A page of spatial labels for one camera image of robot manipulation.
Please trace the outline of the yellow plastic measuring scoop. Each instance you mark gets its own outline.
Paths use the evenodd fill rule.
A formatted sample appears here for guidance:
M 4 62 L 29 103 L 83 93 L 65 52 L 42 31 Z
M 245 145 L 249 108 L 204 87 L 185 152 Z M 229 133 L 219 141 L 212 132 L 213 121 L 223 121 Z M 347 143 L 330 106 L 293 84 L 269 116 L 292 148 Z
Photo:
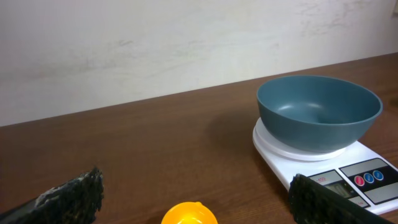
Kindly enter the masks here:
M 218 224 L 218 221 L 201 202 L 182 202 L 166 212 L 161 224 Z

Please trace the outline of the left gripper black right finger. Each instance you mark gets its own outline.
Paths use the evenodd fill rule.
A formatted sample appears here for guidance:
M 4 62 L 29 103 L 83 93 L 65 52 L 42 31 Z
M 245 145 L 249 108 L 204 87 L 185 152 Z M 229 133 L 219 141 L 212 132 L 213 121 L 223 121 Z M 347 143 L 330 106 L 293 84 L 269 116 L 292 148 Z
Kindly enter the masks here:
M 289 205 L 299 224 L 391 224 L 302 174 L 290 183 Z

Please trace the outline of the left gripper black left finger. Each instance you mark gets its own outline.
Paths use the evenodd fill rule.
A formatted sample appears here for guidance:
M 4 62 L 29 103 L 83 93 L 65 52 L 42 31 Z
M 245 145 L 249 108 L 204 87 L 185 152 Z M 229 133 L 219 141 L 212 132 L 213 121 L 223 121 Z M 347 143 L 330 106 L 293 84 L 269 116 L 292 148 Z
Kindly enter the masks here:
M 104 199 L 103 174 L 98 168 L 53 187 L 1 214 L 1 223 L 93 223 Z

